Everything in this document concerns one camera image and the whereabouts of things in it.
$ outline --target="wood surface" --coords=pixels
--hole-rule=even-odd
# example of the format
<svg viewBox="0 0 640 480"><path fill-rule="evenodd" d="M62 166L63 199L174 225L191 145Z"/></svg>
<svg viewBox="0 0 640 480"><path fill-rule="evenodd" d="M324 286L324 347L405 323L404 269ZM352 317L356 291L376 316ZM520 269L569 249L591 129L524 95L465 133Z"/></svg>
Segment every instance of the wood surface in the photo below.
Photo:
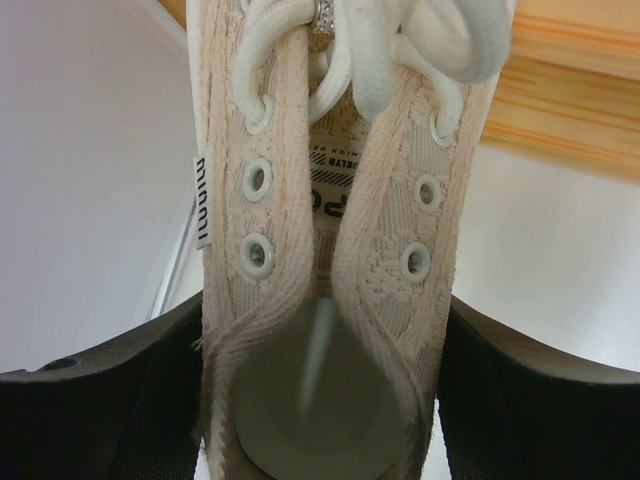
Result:
<svg viewBox="0 0 640 480"><path fill-rule="evenodd" d="M519 0L483 143L640 183L640 0Z"/></svg>

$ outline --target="white surface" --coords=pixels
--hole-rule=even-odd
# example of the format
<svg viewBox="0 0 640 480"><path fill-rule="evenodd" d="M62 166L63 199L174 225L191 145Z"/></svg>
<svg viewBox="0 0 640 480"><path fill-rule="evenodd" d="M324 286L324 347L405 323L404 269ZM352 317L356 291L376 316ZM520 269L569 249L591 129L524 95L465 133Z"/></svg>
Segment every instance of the white surface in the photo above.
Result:
<svg viewBox="0 0 640 480"><path fill-rule="evenodd" d="M640 371L638 219L640 186L481 147L454 294L556 348ZM199 262L192 249L174 303L202 288ZM436 424L424 480L448 478Z"/></svg>
<svg viewBox="0 0 640 480"><path fill-rule="evenodd" d="M121 2L1 3L5 371L145 320L193 182L195 134L184 55Z"/></svg>

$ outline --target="sneaker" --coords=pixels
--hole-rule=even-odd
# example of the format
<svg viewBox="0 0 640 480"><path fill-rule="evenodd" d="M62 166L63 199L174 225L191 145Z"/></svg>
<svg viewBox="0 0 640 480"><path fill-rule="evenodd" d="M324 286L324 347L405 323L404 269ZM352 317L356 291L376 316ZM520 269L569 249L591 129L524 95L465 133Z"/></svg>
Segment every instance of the sneaker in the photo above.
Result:
<svg viewBox="0 0 640 480"><path fill-rule="evenodd" d="M505 0L188 12L211 478L418 479Z"/></svg>

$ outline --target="shoelace bow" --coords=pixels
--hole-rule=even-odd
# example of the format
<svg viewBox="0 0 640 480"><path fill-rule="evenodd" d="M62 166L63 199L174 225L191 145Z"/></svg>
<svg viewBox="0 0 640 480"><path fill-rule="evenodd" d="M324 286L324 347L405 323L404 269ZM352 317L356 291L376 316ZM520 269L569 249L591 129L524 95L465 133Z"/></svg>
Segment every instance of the shoelace bow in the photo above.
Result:
<svg viewBox="0 0 640 480"><path fill-rule="evenodd" d="M309 120L324 116L352 84L361 115L372 120L391 101L394 64L430 79L440 100L432 133L446 146L460 121L461 83L496 74L509 56L504 0L241 0L247 18L233 67L233 91L250 132L268 121L273 102L258 93L258 69L275 41L310 24L332 32L330 48L310 59L323 77L309 99Z"/></svg>

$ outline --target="beige sneaker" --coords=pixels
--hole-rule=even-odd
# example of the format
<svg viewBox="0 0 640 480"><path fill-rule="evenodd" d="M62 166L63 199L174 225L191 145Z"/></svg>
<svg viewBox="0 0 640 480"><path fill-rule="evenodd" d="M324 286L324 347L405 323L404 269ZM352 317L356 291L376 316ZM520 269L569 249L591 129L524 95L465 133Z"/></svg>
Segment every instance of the beige sneaker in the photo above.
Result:
<svg viewBox="0 0 640 480"><path fill-rule="evenodd" d="M213 479L420 477L510 24L504 0L189 4Z"/></svg>

